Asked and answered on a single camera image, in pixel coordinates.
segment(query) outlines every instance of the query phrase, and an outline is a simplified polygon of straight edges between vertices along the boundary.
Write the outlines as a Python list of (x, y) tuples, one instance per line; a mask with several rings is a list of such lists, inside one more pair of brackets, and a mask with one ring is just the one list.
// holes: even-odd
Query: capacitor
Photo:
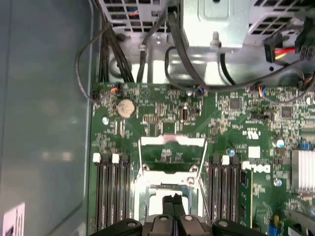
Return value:
[(276, 139), (272, 142), (275, 148), (284, 148), (284, 141), (282, 139)]
[(278, 215), (275, 215), (275, 218), (274, 218), (274, 225), (276, 226), (276, 228), (278, 227), (279, 223), (280, 223), (279, 216), (278, 216)]
[(226, 150), (226, 153), (230, 156), (230, 157), (233, 157), (235, 156), (235, 150), (234, 149), (228, 149)]

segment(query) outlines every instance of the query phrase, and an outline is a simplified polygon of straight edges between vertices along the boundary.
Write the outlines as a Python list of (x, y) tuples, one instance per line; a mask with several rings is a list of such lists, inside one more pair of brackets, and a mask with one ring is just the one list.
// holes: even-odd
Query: ram slot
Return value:
[(222, 167), (222, 185), (221, 185), (221, 218), (230, 217), (230, 195), (231, 195), (231, 166)]
[(210, 219), (208, 219), (208, 225), (212, 225), (212, 163), (209, 162), (209, 169), (208, 169), (208, 210), (211, 213)]
[(120, 205), (120, 193), (121, 193), (121, 167), (120, 164), (114, 164), (114, 187), (115, 187), (115, 191), (114, 191), (114, 195), (113, 195), (113, 220), (114, 223), (117, 223), (118, 221), (120, 221), (120, 210), (121, 210), (121, 205)]
[(101, 165), (97, 167), (97, 182), (96, 182), (96, 230), (101, 230), (103, 227), (103, 168)]
[(230, 208), (230, 220), (237, 222), (238, 221), (238, 201), (239, 201), (239, 184), (240, 184), (240, 166), (232, 166), (232, 175), (231, 175), (231, 208)]
[(221, 165), (212, 169), (212, 222), (221, 219)]
[(124, 206), (123, 206), (123, 218), (128, 219), (129, 216), (129, 200), (130, 200), (130, 163), (123, 163), (124, 169)]
[(108, 185), (108, 192), (107, 192), (107, 196), (106, 196), (106, 227), (111, 226), (114, 223), (114, 219), (113, 219), (113, 198), (115, 197), (115, 191), (114, 191), (114, 175), (115, 174), (115, 170), (113, 168), (113, 164), (110, 164), (108, 169), (107, 169), (107, 173), (106, 173), (106, 177), (107, 177), (107, 185)]

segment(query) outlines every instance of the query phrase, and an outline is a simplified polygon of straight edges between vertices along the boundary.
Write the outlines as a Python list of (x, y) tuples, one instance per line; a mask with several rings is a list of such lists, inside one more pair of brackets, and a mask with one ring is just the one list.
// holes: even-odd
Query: blue connector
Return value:
[(310, 150), (311, 149), (311, 145), (310, 144), (300, 144), (300, 148), (302, 150)]
[(279, 229), (276, 228), (274, 224), (268, 225), (268, 236), (278, 236), (279, 235)]

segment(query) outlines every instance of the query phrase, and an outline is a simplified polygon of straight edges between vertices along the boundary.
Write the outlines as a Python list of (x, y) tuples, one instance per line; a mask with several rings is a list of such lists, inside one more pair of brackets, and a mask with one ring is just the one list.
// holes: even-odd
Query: sticker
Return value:
[(3, 216), (2, 236), (24, 235), (25, 203), (7, 211)]
[(260, 146), (249, 146), (248, 158), (260, 158)]

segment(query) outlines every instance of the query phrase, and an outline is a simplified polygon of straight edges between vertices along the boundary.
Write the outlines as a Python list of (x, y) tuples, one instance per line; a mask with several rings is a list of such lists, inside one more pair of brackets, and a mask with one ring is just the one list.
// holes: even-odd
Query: integrated circuit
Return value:
[(240, 110), (241, 109), (241, 100), (238, 98), (230, 99), (230, 109), (231, 110)]
[(281, 107), (281, 118), (291, 119), (292, 118), (292, 107)]

